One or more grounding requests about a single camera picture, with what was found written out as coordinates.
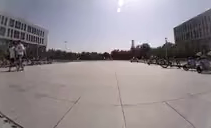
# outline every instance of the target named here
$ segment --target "modern building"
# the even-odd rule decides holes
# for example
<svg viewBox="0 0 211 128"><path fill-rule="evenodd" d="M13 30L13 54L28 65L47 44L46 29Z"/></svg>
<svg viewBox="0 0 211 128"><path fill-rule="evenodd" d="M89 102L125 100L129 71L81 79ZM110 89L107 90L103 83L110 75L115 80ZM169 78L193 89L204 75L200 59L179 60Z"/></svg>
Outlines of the modern building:
<svg viewBox="0 0 211 128"><path fill-rule="evenodd" d="M5 53L9 44L21 40L30 57L46 51L48 31L24 19L0 12L0 53Z"/></svg>
<svg viewBox="0 0 211 128"><path fill-rule="evenodd" d="M177 45L194 52L211 50L211 9L174 28Z"/></svg>

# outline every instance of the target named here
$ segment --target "person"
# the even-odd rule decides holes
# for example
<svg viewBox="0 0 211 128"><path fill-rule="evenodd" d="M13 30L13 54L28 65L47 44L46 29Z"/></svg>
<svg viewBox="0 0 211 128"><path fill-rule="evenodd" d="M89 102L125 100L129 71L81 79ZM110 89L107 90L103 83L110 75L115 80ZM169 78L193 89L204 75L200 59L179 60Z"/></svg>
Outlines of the person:
<svg viewBox="0 0 211 128"><path fill-rule="evenodd" d="M24 53L25 53L25 47L23 46L21 41L18 41L18 44L16 46L16 54L17 54L17 60L18 60L17 70L18 71L19 71L20 68L21 68L22 71L24 70L24 66L23 66Z"/></svg>
<svg viewBox="0 0 211 128"><path fill-rule="evenodd" d="M15 44L12 43L9 46L9 72L11 72L12 67L15 66Z"/></svg>

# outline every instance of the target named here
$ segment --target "paving slab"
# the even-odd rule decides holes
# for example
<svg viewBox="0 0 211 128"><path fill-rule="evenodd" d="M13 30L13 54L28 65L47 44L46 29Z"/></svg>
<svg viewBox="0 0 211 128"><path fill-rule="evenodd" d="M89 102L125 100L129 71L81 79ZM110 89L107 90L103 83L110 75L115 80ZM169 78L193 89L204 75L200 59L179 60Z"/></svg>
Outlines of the paving slab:
<svg viewBox="0 0 211 128"><path fill-rule="evenodd" d="M128 128L193 128L164 103L124 107Z"/></svg>
<svg viewBox="0 0 211 128"><path fill-rule="evenodd" d="M211 103L192 96L187 99L169 101L178 113L191 122L195 128L211 128Z"/></svg>
<svg viewBox="0 0 211 128"><path fill-rule="evenodd" d="M120 106L76 104L58 128L124 128Z"/></svg>
<svg viewBox="0 0 211 128"><path fill-rule="evenodd" d="M0 111L24 128L211 127L211 75L127 61L6 70Z"/></svg>

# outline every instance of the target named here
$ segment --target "pole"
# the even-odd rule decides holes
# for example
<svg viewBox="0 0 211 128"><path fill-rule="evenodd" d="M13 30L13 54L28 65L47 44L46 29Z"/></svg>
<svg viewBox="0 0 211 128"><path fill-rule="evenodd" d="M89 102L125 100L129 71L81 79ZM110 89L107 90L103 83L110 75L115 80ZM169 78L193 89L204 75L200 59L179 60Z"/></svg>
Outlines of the pole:
<svg viewBox="0 0 211 128"><path fill-rule="evenodd" d="M168 50L168 49L167 49L167 43L168 43L167 38L165 38L165 44L166 44L166 46L165 46L165 47L166 47L166 55L165 55L165 56L166 56L166 60L167 60L167 57L168 57L168 53L167 53L167 50Z"/></svg>
<svg viewBox="0 0 211 128"><path fill-rule="evenodd" d="M67 41L64 42L65 43L65 50L67 51Z"/></svg>

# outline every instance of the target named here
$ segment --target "distant building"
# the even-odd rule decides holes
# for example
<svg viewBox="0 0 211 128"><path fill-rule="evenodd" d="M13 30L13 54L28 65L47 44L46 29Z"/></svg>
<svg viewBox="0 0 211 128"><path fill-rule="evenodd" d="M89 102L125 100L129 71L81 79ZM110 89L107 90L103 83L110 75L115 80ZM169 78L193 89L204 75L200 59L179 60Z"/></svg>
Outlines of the distant building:
<svg viewBox="0 0 211 128"><path fill-rule="evenodd" d="M131 40L131 50L135 49L135 41Z"/></svg>
<svg viewBox="0 0 211 128"><path fill-rule="evenodd" d="M211 9L175 27L174 37L188 50L211 49Z"/></svg>
<svg viewBox="0 0 211 128"><path fill-rule="evenodd" d="M0 12L0 53L5 52L12 41L21 40L28 56L36 57L46 50L48 31L40 26Z"/></svg>

